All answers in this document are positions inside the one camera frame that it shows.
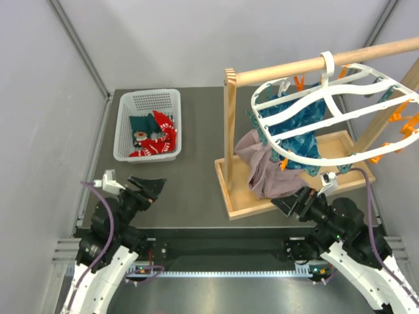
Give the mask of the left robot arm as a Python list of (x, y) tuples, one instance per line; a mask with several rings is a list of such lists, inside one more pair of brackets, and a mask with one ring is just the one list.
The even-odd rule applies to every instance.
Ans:
[(166, 180), (130, 176), (128, 182), (123, 186), (114, 171), (106, 171), (101, 179), (83, 183), (99, 202), (79, 241), (62, 313), (106, 313), (130, 266), (150, 256), (151, 238), (130, 223), (158, 199)]

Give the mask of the white clip hanger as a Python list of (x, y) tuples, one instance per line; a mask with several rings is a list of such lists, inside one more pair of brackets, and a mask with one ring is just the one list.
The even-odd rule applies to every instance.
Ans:
[[(322, 53), (327, 68), (319, 82), (310, 88), (288, 94), (279, 92), (270, 100), (261, 101), (260, 94), (270, 89), (275, 83), (281, 87), (287, 85), (286, 78), (270, 80), (260, 85), (251, 96), (249, 116), (257, 130), (263, 145), (272, 148), (272, 157), (280, 163), (282, 169), (303, 169), (315, 177), (321, 167), (336, 167), (346, 173), (358, 162), (370, 160), (377, 162), (388, 153), (399, 152), (418, 140), (418, 116), (411, 117), (401, 128), (403, 138), (395, 143), (385, 143), (381, 147), (365, 152), (348, 153), (343, 157), (326, 158), (319, 152), (315, 133), (386, 109), (404, 107), (418, 103), (418, 94), (392, 79), (391, 77), (360, 63), (352, 63), (347, 68), (355, 72), (351, 75), (341, 73), (333, 78), (335, 66), (330, 52)], [(334, 98), (336, 96), (380, 95), (377, 103), (368, 107), (344, 113)]]

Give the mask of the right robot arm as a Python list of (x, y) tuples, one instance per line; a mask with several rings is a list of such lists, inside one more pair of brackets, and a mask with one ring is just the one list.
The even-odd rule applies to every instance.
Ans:
[(404, 278), (384, 236), (365, 223), (364, 212), (349, 198), (328, 202), (307, 186), (272, 204), (285, 216), (312, 221), (314, 229), (296, 244), (295, 260), (328, 262), (363, 295), (376, 313), (417, 313), (418, 295)]

